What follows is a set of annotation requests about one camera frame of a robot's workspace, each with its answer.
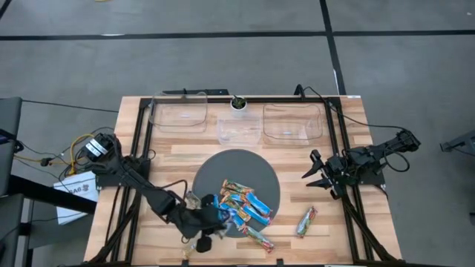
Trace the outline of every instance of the concrete floor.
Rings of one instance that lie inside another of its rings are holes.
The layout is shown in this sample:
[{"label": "concrete floor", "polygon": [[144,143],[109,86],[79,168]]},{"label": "concrete floor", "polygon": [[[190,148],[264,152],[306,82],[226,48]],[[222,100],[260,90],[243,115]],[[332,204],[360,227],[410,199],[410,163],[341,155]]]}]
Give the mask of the concrete floor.
[{"label": "concrete floor", "polygon": [[[340,0],[328,1],[328,7],[333,30],[475,29],[470,0]],[[324,23],[313,0],[12,0],[0,20],[0,36],[240,30],[324,30]],[[474,129],[475,36],[337,37],[335,42],[347,93],[362,95],[370,123],[404,126],[422,142],[407,155],[407,173],[385,171],[403,257],[473,266],[475,226],[468,212],[475,210],[474,159],[443,154],[439,143]],[[3,41],[0,81],[0,97],[110,110],[119,108],[124,95],[181,88],[288,94],[301,83],[337,94],[325,37]],[[75,136],[113,127],[116,119],[112,112],[30,102],[22,114],[19,138],[55,153]],[[375,142],[394,134],[371,131]],[[13,172],[46,185],[55,181],[17,162]],[[51,208],[40,209],[34,217],[54,217]],[[38,229],[56,231],[53,223]],[[80,263],[90,223],[75,222],[68,230],[74,234],[64,234],[69,240],[36,249],[33,265]]]}]

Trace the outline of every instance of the wooden tabletop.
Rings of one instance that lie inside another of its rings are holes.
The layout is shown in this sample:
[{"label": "wooden tabletop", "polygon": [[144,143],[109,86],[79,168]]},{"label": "wooden tabletop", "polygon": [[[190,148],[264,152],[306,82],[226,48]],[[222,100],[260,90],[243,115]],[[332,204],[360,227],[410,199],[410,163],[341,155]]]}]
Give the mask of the wooden tabletop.
[{"label": "wooden tabletop", "polygon": [[[130,152],[139,101],[140,97],[137,96],[122,98],[115,133],[122,143],[124,154]],[[363,103],[359,97],[342,96],[341,103],[344,114],[360,122],[367,121]],[[312,145],[269,144],[261,137],[257,146],[243,147],[261,155],[270,163],[278,176],[281,187],[280,208],[272,224],[262,230],[262,233],[275,244],[275,250],[267,254],[247,237],[223,240],[214,238],[212,250],[204,254],[192,254],[190,264],[275,264],[276,259],[279,258],[284,259],[286,264],[352,262],[341,201],[333,200],[330,192],[323,188],[305,186],[308,182],[317,180],[318,176],[301,179],[301,176],[311,167],[309,154],[312,149],[320,151],[322,160],[333,155],[324,106],[322,104],[315,104],[315,106],[321,112],[323,131],[321,137],[315,139]],[[262,114],[262,109],[263,104],[252,103],[249,104],[248,113]],[[220,151],[236,148],[222,146],[217,140],[217,115],[228,112],[229,104],[208,104],[206,130],[202,133],[169,133],[154,128],[151,149],[157,155],[151,161],[151,182],[155,185],[166,185],[179,179],[186,179],[191,187],[198,168],[209,157]],[[333,113],[332,117],[338,137],[338,147],[341,150],[343,145],[337,116]],[[147,119],[144,119],[138,151],[142,150],[146,122]],[[368,127],[350,120],[346,120],[346,126],[352,147],[372,143]],[[183,193],[183,189],[182,185],[173,187],[179,195]],[[360,189],[368,226],[380,243],[394,257],[400,258],[399,245],[385,195],[370,185],[362,185]],[[104,245],[115,191],[115,188],[106,188],[100,192],[85,260],[95,256]],[[297,238],[296,225],[311,205],[315,206],[318,214],[305,238]],[[118,210],[116,208],[113,225],[116,225]],[[355,229],[360,258],[364,259],[361,234],[356,225]],[[128,229],[125,230],[124,239],[127,236]],[[132,264],[181,264],[184,247],[181,237],[180,232],[172,224],[166,225],[162,222],[142,199]],[[122,241],[120,259],[125,256],[125,246],[126,242]]]}]

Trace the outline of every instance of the gray circular platform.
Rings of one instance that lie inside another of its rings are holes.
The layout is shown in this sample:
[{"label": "gray circular platform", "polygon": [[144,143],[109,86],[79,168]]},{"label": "gray circular platform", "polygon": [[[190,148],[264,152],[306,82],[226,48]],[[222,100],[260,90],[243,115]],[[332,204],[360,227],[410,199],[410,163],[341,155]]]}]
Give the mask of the gray circular platform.
[{"label": "gray circular platform", "polygon": [[[193,193],[201,198],[217,194],[225,179],[254,188],[255,195],[272,209],[273,219],[281,201],[281,187],[272,166],[261,156],[242,149],[231,149],[215,154],[203,163],[193,182]],[[251,219],[247,225],[257,231],[266,226]],[[227,237],[244,237],[235,226],[229,229]]]}]

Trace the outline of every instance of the small potted plant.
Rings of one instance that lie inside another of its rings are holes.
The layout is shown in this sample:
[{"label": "small potted plant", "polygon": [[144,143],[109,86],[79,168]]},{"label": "small potted plant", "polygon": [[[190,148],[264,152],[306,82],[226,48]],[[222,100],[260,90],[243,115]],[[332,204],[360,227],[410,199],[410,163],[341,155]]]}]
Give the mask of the small potted plant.
[{"label": "small potted plant", "polygon": [[235,113],[242,113],[247,108],[247,101],[242,96],[233,96],[231,99],[231,109]]}]

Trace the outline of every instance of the clear plastic bin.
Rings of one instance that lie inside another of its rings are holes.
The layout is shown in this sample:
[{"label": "clear plastic bin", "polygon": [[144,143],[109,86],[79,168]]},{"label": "clear plastic bin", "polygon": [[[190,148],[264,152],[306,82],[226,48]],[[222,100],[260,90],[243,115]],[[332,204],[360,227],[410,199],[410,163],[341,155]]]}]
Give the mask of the clear plastic bin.
[{"label": "clear plastic bin", "polygon": [[254,146],[261,140],[262,119],[250,113],[217,117],[217,139],[221,145]]},{"label": "clear plastic bin", "polygon": [[148,120],[164,132],[203,132],[208,115],[208,96],[159,93],[152,98]]},{"label": "clear plastic bin", "polygon": [[266,104],[264,142],[270,145],[312,145],[323,134],[317,105]]}]

